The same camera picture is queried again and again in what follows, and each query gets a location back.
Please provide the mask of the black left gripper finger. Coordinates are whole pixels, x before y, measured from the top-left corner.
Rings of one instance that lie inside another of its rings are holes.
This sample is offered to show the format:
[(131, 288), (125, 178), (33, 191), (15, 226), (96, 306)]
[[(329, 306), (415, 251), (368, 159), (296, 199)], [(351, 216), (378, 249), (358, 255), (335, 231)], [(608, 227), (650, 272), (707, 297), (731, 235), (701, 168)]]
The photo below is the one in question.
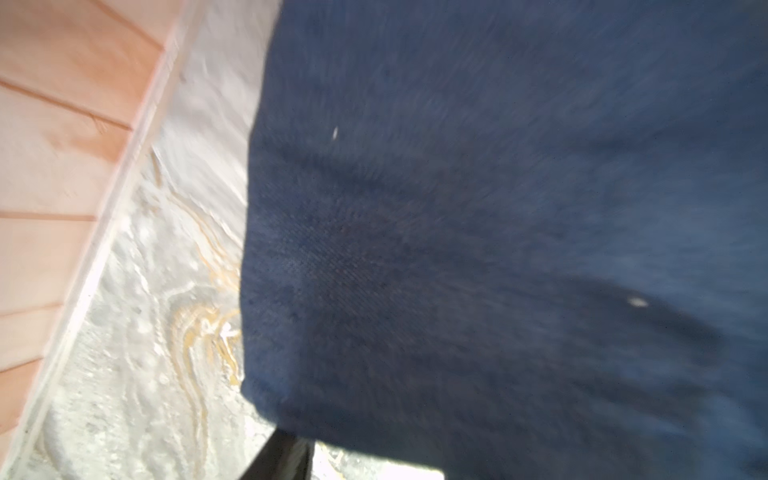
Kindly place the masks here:
[(315, 441), (275, 429), (241, 480), (310, 480)]

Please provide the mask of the blue denim trousers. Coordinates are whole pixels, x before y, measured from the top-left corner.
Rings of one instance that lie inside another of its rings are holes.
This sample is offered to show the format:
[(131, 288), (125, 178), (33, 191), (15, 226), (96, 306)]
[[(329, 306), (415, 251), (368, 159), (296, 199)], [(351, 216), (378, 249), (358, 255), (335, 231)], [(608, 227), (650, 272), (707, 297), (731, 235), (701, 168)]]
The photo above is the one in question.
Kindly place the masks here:
[(242, 392), (456, 479), (767, 475), (763, 1), (286, 1)]

